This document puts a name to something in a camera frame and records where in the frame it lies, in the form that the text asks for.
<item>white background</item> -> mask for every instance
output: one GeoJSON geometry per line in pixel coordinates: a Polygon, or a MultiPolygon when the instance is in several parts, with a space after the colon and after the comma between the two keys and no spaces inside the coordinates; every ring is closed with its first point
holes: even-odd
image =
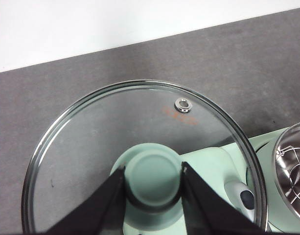
{"type": "Polygon", "coordinates": [[[300,0],[0,0],[0,72],[300,7],[300,0]]]}

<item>appliance handle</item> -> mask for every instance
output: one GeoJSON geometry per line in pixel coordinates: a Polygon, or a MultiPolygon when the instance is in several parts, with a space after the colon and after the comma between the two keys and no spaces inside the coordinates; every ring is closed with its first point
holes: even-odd
{"type": "Polygon", "coordinates": [[[233,206],[254,222],[254,195],[248,186],[241,181],[230,181],[224,187],[233,206]]]}

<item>metal grommet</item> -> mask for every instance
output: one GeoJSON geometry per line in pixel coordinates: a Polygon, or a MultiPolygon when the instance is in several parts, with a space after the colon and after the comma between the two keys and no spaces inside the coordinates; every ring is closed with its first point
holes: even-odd
{"type": "Polygon", "coordinates": [[[192,103],[186,98],[178,98],[175,101],[175,108],[181,113],[189,113],[192,109],[192,103]]]}

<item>gray countertop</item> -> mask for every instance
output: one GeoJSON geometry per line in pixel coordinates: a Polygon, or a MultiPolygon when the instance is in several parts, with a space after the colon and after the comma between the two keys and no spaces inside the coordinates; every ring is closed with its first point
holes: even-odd
{"type": "Polygon", "coordinates": [[[292,125],[300,121],[300,8],[0,73],[0,233],[22,231],[25,171],[54,119],[131,79],[190,87],[249,137],[292,125]]]}

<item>glass lid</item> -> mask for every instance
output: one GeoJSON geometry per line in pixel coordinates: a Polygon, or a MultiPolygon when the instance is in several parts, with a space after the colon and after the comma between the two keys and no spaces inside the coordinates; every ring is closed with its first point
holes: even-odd
{"type": "MultiPolygon", "coordinates": [[[[143,143],[158,143],[176,152],[219,196],[266,228],[262,173],[238,125],[197,92],[168,82],[136,80],[89,94],[46,131],[24,182],[24,232],[48,230],[109,177],[126,150],[143,143]],[[253,206],[240,200],[244,191],[253,195],[253,206]]],[[[182,220],[179,211],[175,219],[157,227],[136,229],[142,234],[159,234],[154,231],[173,227],[185,234],[182,220]]],[[[127,230],[134,226],[125,219],[127,230]]]]}

